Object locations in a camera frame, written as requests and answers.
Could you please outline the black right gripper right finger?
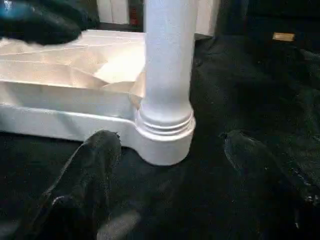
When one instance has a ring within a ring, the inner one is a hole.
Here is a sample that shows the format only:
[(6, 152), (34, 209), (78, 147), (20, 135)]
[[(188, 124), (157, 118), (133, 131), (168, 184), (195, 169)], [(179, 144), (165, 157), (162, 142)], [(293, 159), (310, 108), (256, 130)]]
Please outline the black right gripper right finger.
[(320, 137), (245, 130), (221, 133), (261, 240), (320, 237)]

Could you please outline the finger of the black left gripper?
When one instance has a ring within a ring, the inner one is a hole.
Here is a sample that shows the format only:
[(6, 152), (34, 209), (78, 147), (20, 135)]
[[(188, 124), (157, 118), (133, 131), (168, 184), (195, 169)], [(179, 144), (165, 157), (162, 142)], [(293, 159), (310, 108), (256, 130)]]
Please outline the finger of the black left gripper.
[(61, 45), (99, 26), (96, 0), (2, 0), (0, 38)]

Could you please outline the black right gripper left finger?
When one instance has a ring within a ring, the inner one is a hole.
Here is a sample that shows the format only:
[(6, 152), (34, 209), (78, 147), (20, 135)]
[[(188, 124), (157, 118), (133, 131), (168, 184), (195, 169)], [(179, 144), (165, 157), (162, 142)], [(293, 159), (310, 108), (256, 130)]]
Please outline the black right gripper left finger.
[(95, 240), (107, 218), (120, 137), (100, 130), (85, 140), (22, 218), (24, 240)]

